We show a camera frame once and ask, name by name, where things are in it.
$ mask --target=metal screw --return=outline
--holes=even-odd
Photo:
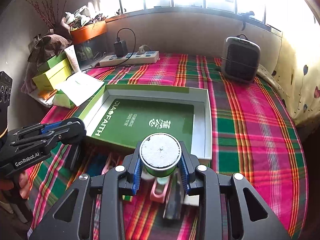
[[[124,171],[124,170],[125,170],[124,166],[122,166],[122,165],[116,166],[116,171],[121,172],[121,171]]]
[[[206,170],[207,170],[207,166],[198,165],[197,169],[198,169],[199,171],[206,171]]]
[[[242,175],[241,173],[235,173],[235,174],[233,175],[233,177],[235,177],[235,179],[237,179],[237,180],[243,179],[243,175]]]
[[[85,173],[79,176],[79,180],[86,180],[88,178],[89,178],[88,174],[85,174]]]

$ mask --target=orange planter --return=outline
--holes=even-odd
[[[107,32],[106,22],[101,21],[94,24],[90,24],[88,26],[84,26],[75,31],[71,31],[70,34],[72,36],[73,44],[76,45],[84,41],[90,40],[106,32]]]

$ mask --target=plaid bedsheet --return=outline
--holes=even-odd
[[[292,239],[303,227],[308,199],[306,163],[295,127],[274,90],[256,78],[250,86],[229,81],[219,71],[221,60],[202,56],[161,54],[155,64],[132,68],[102,68],[90,71],[107,84],[155,84],[205,88],[212,111],[212,168],[222,174],[242,173],[278,216]],[[43,123],[77,116],[83,107],[72,110],[54,106]],[[79,171],[63,168],[69,146],[59,144],[52,157],[28,170],[32,185],[29,202],[34,220],[29,233],[62,196],[66,187],[83,172],[101,174],[107,156],[88,146]],[[124,203],[127,240],[195,238],[197,211],[185,206],[179,221],[164,221],[163,206],[149,200],[150,187],[142,182],[131,202]],[[98,239],[95,229],[94,238]]]

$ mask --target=can lid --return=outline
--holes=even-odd
[[[166,169],[179,161],[181,146],[170,134],[155,133],[143,140],[140,156],[150,168]]]

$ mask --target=wall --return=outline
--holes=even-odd
[[[42,106],[20,92],[28,65],[28,44],[34,36],[46,32],[46,26],[24,0],[15,0],[4,12],[0,23],[0,71],[12,79],[8,109],[9,130],[39,122],[45,114]]]
[[[108,47],[114,50],[118,30],[127,27],[136,34],[136,49],[146,44],[160,52],[221,57],[225,39],[244,33],[260,46],[260,63],[272,73],[279,57],[281,37],[250,24],[242,32],[242,25],[231,18],[191,12],[130,16],[107,23]],[[126,40],[131,52],[134,45],[131,31],[123,30],[119,36]]]
[[[288,0],[275,80],[304,138],[320,124],[320,25],[304,0]]]

